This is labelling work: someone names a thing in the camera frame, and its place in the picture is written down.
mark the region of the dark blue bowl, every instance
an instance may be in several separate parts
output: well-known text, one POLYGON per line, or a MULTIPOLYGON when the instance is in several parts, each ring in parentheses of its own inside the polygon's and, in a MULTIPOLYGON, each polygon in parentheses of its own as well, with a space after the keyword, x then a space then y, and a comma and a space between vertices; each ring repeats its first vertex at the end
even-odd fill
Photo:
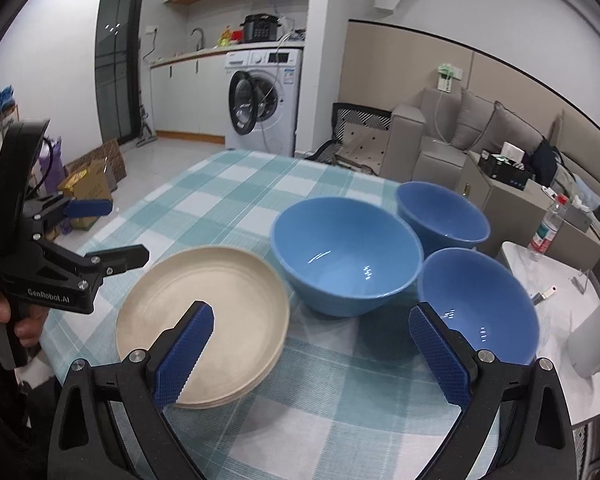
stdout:
POLYGON ((416 231, 425 257, 446 247, 475 247, 491 234, 483 212, 446 187, 406 182, 395 198, 398 214, 416 231))
POLYGON ((418 277, 418 298, 475 350, 528 365, 538 348, 538 316, 526 290, 500 263, 478 251, 442 249, 418 277))
POLYGON ((299 202, 271 227, 273 253, 300 298, 329 316, 365 314, 414 282, 422 247, 379 207, 341 197, 299 202))

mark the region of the metal screw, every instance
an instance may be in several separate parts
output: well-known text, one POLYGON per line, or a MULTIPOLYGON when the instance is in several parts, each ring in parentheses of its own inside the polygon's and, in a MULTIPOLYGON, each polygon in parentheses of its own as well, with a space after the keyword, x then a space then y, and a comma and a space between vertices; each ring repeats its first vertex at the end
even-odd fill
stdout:
POLYGON ((146 352, 144 350, 134 350, 129 354, 129 360, 132 363, 141 363, 146 356, 146 352))
POLYGON ((478 359, 483 363, 493 363, 496 360, 496 356, 490 350, 480 350, 478 352, 478 359))
POLYGON ((546 357, 543 357, 542 359, 540 359, 540 367, 542 368, 542 370, 553 370, 554 369, 554 364, 549 361, 549 359, 547 359, 546 357))
POLYGON ((84 359, 76 359, 73 363, 71 363, 71 370, 74 372, 79 372, 84 368, 85 364, 86 363, 84 362, 84 359))

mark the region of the gray pillow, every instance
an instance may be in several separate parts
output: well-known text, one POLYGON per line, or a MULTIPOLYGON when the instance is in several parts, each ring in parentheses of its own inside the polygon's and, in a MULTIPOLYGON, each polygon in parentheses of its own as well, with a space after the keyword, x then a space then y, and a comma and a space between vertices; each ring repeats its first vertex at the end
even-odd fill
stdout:
POLYGON ((492 114, 493 103, 462 88, 462 101, 451 145, 458 150, 468 150, 487 127, 492 114))
POLYGON ((471 151, 481 153, 482 150, 488 150, 491 153, 500 153, 505 141, 531 155, 540 145, 542 135, 515 113, 507 110, 501 102, 496 101, 489 124, 475 141, 471 151))

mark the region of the faucet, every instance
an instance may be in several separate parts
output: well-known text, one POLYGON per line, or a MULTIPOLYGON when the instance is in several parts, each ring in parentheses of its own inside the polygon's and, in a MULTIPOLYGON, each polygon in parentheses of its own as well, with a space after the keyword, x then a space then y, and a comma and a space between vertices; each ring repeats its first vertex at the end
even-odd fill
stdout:
POLYGON ((205 31, 202 30, 201 27, 196 27, 191 31, 190 36, 193 36, 193 33, 196 32, 197 30, 200 31, 200 43, 196 44, 196 52, 199 50, 202 50, 205 47, 205 31))

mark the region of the sofa armrest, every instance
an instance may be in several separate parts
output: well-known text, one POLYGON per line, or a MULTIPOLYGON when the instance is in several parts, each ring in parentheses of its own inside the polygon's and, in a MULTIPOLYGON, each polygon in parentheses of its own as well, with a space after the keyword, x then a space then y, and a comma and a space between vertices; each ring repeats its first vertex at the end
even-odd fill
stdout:
POLYGON ((419 108, 397 105, 391 114, 389 144, 384 154, 380 176, 396 182, 408 182, 420 155, 420 140, 426 120, 419 108))

